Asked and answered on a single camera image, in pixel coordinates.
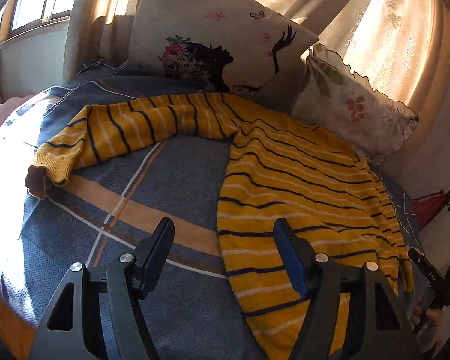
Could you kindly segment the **person's right hand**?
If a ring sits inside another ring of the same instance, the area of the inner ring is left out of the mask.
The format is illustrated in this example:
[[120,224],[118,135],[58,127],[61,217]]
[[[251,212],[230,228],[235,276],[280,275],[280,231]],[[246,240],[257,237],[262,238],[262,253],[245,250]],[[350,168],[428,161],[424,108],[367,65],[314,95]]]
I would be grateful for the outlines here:
[[419,324],[422,314],[426,314],[427,316],[428,327],[424,330],[422,338],[418,341],[420,353],[425,354],[430,350],[436,352],[437,339],[435,336],[443,321],[443,311],[431,308],[423,311],[422,303],[422,300],[418,301],[410,316],[410,322],[413,326],[416,326]]

